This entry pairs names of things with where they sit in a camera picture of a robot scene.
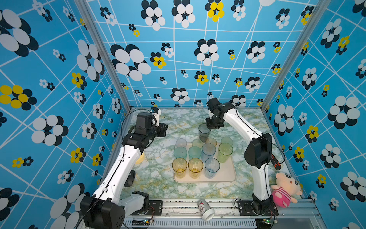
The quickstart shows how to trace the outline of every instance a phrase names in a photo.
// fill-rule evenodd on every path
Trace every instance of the tray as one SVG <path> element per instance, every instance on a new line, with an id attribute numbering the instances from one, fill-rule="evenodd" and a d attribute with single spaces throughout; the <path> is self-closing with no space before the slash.
<path id="1" fill-rule="evenodd" d="M 219 154 L 219 142 L 216 145 L 216 153 L 214 158 L 217 159 L 217 155 Z M 187 162 L 189 162 L 188 149 L 192 146 L 192 143 L 187 143 Z M 198 182 L 234 182 L 236 180 L 236 172 L 234 168 L 234 162 L 232 160 L 232 156 L 227 159 L 225 163 L 220 162 L 220 169 L 217 174 L 209 179 L 205 176 L 205 165 L 203 165 L 202 171 L 199 173 L 199 177 L 197 179 L 193 179 L 189 175 L 189 168 L 187 168 L 186 175 L 183 178 L 178 178 L 174 174 L 174 180 L 178 183 L 198 183 Z"/>

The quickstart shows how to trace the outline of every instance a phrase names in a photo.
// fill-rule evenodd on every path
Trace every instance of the transparent cup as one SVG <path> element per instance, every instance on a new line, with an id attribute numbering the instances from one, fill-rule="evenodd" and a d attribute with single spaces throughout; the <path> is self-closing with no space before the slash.
<path id="1" fill-rule="evenodd" d="M 188 150 L 188 155 L 189 155 L 189 159 L 190 160 L 192 158 L 200 158 L 201 157 L 201 154 L 202 154 L 202 150 L 198 146 L 192 146 Z"/>
<path id="2" fill-rule="evenodd" d="M 203 169 L 203 162 L 198 158 L 192 158 L 188 162 L 188 168 L 190 171 L 190 175 L 193 179 L 197 179 L 199 177 L 199 173 Z"/>
<path id="3" fill-rule="evenodd" d="M 179 138 L 176 142 L 175 142 L 175 146 L 176 147 L 186 147 L 187 146 L 187 141 L 184 138 Z"/>
<path id="4" fill-rule="evenodd" d="M 205 162 L 208 158 L 213 158 L 216 153 L 216 147 L 211 143 L 205 143 L 202 146 L 202 161 Z"/>
<path id="5" fill-rule="evenodd" d="M 229 143 L 221 143 L 219 145 L 219 155 L 217 159 L 220 163 L 224 163 L 232 154 L 232 146 Z"/>
<path id="6" fill-rule="evenodd" d="M 220 162 L 216 158 L 208 158 L 205 161 L 205 176 L 207 178 L 213 178 L 219 169 Z"/>
<path id="7" fill-rule="evenodd" d="M 207 128 L 206 123 L 202 123 L 201 125 L 199 125 L 198 136 L 202 142 L 206 142 L 208 136 L 210 135 L 210 132 L 211 130 Z"/>
<path id="8" fill-rule="evenodd" d="M 201 141 L 201 139 L 195 139 L 192 141 L 192 146 L 198 146 L 199 148 L 202 148 L 203 142 Z"/>
<path id="9" fill-rule="evenodd" d="M 221 138 L 221 143 L 229 143 L 230 145 L 233 145 L 233 140 L 229 137 L 223 137 Z"/>
<path id="10" fill-rule="evenodd" d="M 179 146 L 174 150 L 174 156 L 176 158 L 187 158 L 187 149 L 185 147 Z"/>
<path id="11" fill-rule="evenodd" d="M 172 167 L 175 176 L 177 178 L 183 178 L 187 171 L 187 161 L 184 158 L 176 158 L 172 163 Z"/>
<path id="12" fill-rule="evenodd" d="M 213 137 L 208 137 L 207 140 L 206 140 L 206 143 L 211 143 L 213 144 L 214 146 L 217 145 L 217 141 L 216 139 L 214 139 Z"/>

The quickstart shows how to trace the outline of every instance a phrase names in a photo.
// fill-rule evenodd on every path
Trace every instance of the stuffed toy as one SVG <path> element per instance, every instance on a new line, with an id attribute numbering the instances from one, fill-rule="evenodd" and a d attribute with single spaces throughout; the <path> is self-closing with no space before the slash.
<path id="1" fill-rule="evenodd" d="M 274 203 L 279 207 L 288 207 L 290 202 L 297 203 L 292 195 L 302 195 L 298 181 L 282 172 L 276 174 L 276 179 L 277 185 L 271 185 Z"/>

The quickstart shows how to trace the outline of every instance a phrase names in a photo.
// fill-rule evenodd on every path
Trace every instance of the robotic arm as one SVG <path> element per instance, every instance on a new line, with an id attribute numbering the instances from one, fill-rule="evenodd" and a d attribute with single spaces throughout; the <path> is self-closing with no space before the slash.
<path id="1" fill-rule="evenodd" d="M 136 125 L 124 137 L 119 155 L 105 180 L 91 197 L 85 196 L 80 203 L 85 226 L 96 229 L 117 229 L 121 228 L 124 218 L 131 213 L 147 212 L 149 194 L 133 192 L 123 200 L 120 196 L 124 184 L 132 174 L 132 167 L 144 149 L 155 137 L 166 136 L 168 125 L 159 123 L 160 114 L 160 109 L 152 107 L 150 113 L 142 112 L 137 115 Z"/>
<path id="2" fill-rule="evenodd" d="M 209 118 L 206 118 L 208 129 L 219 129 L 228 122 L 247 142 L 248 147 L 244 152 L 244 158 L 252 166 L 253 173 L 253 210 L 256 214 L 262 215 L 273 205 L 273 197 L 269 189 L 268 168 L 270 161 L 279 165 L 277 159 L 272 155 L 272 136 L 263 134 L 245 120 L 230 102 L 221 104 L 217 98 L 207 102 Z"/>

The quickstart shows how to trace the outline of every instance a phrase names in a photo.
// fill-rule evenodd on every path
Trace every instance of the marble tabletop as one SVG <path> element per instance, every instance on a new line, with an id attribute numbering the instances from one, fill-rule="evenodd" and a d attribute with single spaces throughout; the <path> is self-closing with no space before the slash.
<path id="1" fill-rule="evenodd" d="M 239 113 L 254 127 L 263 133 L 270 133 L 269 127 L 260 109 L 239 109 Z M 132 114 L 129 126 L 135 125 L 139 111 Z M 174 180 L 172 162 L 175 159 L 173 151 L 175 141 L 185 138 L 192 142 L 198 138 L 198 126 L 205 122 L 208 117 L 207 109 L 204 108 L 172 108 L 161 109 L 160 122 L 168 125 L 167 136 L 155 138 L 154 142 L 144 150 L 145 160 L 133 167 L 136 177 L 133 185 L 122 190 L 121 198 L 128 197 L 133 191 L 141 191 L 149 194 L 150 198 L 241 198 L 251 199 L 253 193 L 253 178 L 250 165 L 244 159 L 244 151 L 247 143 L 229 124 L 223 128 L 212 130 L 209 137 L 218 142 L 222 137 L 228 136 L 233 139 L 234 161 L 236 180 L 223 183 L 177 183 Z M 276 147 L 272 147 L 273 154 L 278 161 L 282 161 L 281 153 Z M 269 183 L 275 184 L 275 169 L 268 166 Z M 286 164 L 282 164 L 280 170 L 289 173 Z"/>

